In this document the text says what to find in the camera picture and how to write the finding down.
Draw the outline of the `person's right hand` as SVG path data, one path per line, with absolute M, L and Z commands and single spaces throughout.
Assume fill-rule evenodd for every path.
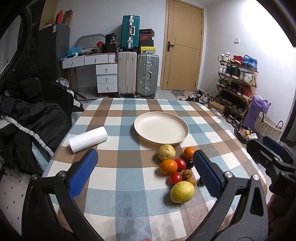
M 273 221 L 275 220 L 275 213 L 274 213 L 274 205 L 276 202 L 277 195 L 273 194 L 267 204 L 267 211 L 268 211 L 268 223 L 269 228 L 273 228 Z

